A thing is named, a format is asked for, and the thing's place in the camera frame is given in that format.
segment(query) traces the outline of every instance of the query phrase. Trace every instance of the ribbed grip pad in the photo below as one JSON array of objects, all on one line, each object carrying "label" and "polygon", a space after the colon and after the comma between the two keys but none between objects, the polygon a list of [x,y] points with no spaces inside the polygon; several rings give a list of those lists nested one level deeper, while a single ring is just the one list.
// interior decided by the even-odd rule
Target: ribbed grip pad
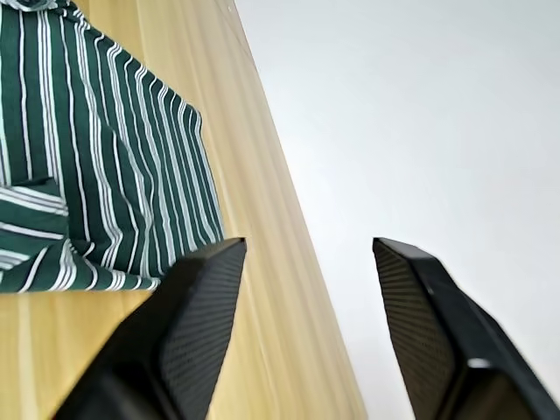
[{"label": "ribbed grip pad", "polygon": [[244,255],[239,244],[207,263],[161,347],[164,384],[187,420],[207,415],[228,349]]},{"label": "ribbed grip pad", "polygon": [[433,420],[455,370],[442,333],[409,264],[381,243],[374,245],[391,341],[416,420]]}]

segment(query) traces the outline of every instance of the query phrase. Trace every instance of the white wall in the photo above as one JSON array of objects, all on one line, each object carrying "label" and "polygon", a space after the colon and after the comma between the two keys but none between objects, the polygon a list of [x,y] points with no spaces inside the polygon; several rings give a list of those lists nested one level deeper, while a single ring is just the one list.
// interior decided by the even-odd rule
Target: white wall
[{"label": "white wall", "polygon": [[412,418],[374,235],[439,256],[558,401],[560,3],[236,3],[370,417]]}]

